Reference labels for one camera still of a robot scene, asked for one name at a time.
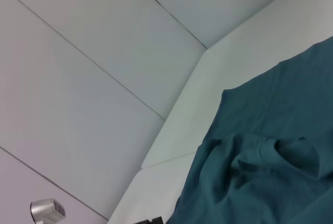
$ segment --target teal fabric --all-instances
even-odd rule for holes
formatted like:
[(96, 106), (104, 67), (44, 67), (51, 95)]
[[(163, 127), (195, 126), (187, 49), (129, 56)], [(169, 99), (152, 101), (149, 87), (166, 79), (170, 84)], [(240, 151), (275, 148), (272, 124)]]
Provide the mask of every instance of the teal fabric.
[(168, 224), (333, 221), (333, 38), (226, 90)]

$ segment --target black object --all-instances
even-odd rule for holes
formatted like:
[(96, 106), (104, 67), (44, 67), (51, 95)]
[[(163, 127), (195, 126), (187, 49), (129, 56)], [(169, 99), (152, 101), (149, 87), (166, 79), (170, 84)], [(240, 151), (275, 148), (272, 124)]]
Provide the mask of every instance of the black object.
[(153, 219), (152, 221), (144, 220), (144, 221), (138, 222), (136, 224), (163, 224), (163, 220), (162, 220), (162, 217), (158, 217), (156, 219)]

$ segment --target cloth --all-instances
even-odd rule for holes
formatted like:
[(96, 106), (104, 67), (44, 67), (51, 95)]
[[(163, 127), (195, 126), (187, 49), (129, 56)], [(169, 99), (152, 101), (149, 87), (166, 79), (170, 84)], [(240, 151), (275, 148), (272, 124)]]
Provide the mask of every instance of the cloth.
[(167, 224), (333, 220), (333, 38), (225, 90)]

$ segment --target teal blanket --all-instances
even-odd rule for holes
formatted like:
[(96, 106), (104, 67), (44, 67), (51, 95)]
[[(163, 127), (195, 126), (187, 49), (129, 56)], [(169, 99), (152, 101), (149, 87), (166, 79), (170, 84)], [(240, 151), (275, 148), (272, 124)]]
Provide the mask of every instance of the teal blanket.
[(167, 224), (333, 222), (333, 38), (223, 92)]

